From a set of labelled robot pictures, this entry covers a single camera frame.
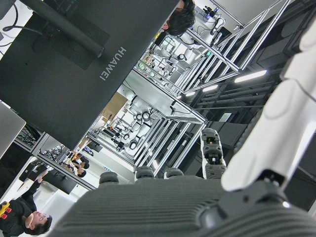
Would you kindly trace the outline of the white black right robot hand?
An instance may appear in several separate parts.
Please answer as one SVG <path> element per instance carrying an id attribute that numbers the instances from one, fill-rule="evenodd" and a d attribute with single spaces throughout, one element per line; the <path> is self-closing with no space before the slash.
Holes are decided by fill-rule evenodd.
<path id="1" fill-rule="evenodd" d="M 281 73 L 220 179 L 143 178 L 87 192 L 52 237 L 313 237 L 316 221 L 284 188 L 316 128 L 316 25 Z"/>

